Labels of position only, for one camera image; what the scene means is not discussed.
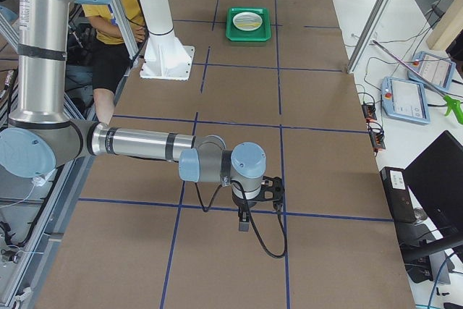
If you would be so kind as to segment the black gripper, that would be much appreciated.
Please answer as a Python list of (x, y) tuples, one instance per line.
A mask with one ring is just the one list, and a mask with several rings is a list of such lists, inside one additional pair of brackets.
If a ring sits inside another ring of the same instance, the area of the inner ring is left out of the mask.
[(256, 195), (254, 198), (243, 198), (243, 194), (241, 192), (235, 192), (233, 190), (232, 200), (238, 207), (238, 230), (240, 232), (248, 232), (250, 228), (249, 212), (251, 208), (258, 204), (258, 196)]

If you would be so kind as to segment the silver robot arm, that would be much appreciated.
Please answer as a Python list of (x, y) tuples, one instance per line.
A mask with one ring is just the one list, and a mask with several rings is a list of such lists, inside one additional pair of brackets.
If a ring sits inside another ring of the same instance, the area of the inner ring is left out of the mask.
[[(71, 3), (81, 3), (103, 51), (93, 73), (97, 120), (64, 114), (67, 23)], [(187, 77), (192, 50), (174, 34), (168, 0), (20, 0), (19, 101), (1, 132), (1, 165), (18, 177), (34, 177), (86, 155), (102, 153), (176, 162), (188, 182), (230, 187), (239, 228), (255, 226), (251, 207), (268, 189), (266, 155), (254, 143), (228, 151), (216, 136), (110, 127), (119, 80), (130, 63), (129, 48), (148, 44), (149, 77)]]

